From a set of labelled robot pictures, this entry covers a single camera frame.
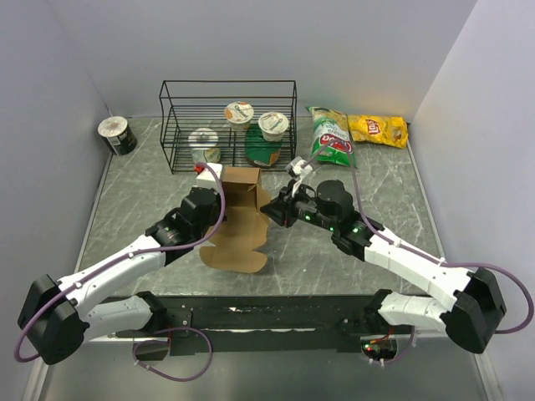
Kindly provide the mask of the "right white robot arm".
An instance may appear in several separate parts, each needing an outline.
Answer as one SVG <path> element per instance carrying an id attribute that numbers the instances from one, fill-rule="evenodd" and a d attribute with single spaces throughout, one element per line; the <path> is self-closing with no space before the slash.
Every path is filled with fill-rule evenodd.
<path id="1" fill-rule="evenodd" d="M 260 211 L 280 226 L 307 222 L 331 233 L 344 254 L 379 266 L 424 291 L 408 296 L 377 291 L 361 316 L 372 333 L 412 326 L 445 333 L 459 347 L 476 354 L 486 349 L 507 311 L 495 276 L 482 268 L 448 267 L 422 256 L 380 223 L 355 210 L 352 195 L 339 180 L 321 182 L 309 194 L 289 181 Z"/>

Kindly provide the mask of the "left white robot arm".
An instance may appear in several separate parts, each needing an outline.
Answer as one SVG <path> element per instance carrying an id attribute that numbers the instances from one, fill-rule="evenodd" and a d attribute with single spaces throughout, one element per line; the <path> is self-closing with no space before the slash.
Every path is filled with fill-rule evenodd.
<path id="1" fill-rule="evenodd" d="M 30 285 L 18 326 L 46 364 L 64 361 L 89 340 L 123 330 L 155 336 L 166 325 L 165 309 L 149 293 L 107 303 L 113 292 L 138 277 L 167 266 L 199 246 L 222 223 L 222 188 L 194 186 L 130 245 L 73 275 L 45 274 Z"/>

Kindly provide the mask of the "brown cardboard box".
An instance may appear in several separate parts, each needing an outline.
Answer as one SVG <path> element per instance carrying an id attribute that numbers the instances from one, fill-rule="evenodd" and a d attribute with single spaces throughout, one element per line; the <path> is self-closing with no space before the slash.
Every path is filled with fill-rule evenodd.
<path id="1" fill-rule="evenodd" d="M 257 249 L 267 242 L 269 225 L 269 218 L 260 208 L 270 201 L 270 194 L 262 187 L 261 170 L 217 164 L 211 167 L 222 169 L 225 220 L 211 228 L 215 234 L 199 248 L 201 261 L 217 270 L 259 272 L 268 257 Z"/>

